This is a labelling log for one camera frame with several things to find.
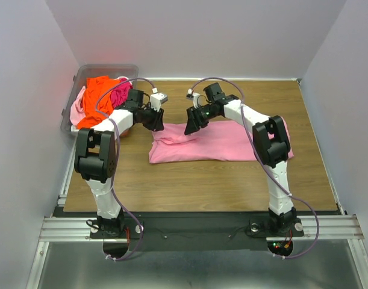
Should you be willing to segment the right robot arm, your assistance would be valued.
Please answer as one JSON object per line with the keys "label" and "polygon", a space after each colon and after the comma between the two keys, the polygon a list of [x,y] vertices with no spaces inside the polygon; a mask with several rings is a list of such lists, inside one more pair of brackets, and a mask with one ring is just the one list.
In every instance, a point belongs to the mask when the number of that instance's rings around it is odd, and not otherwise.
{"label": "right robot arm", "polygon": [[280,116],[269,117],[245,105],[235,95],[226,95],[219,83],[204,88],[207,104],[198,102],[194,88],[187,91],[193,106],[187,109],[185,135],[205,128],[209,120],[222,116],[244,127],[254,155],[267,175],[269,188],[269,220],[271,233],[281,235],[296,221],[296,209],[289,192],[287,161],[291,151],[288,133]]}

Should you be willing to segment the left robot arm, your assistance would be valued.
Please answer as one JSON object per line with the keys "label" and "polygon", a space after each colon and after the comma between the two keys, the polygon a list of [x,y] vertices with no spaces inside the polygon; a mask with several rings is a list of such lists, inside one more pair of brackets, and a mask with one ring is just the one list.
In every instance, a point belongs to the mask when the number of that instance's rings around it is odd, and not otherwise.
{"label": "left robot arm", "polygon": [[167,95],[153,89],[146,104],[144,95],[141,90],[130,90],[128,99],[106,119],[77,133],[74,169],[90,187],[97,207],[97,219],[87,222],[92,233],[102,232],[116,238],[125,230],[122,206],[113,195],[118,136],[136,123],[153,132],[164,129],[162,105],[167,102]]}

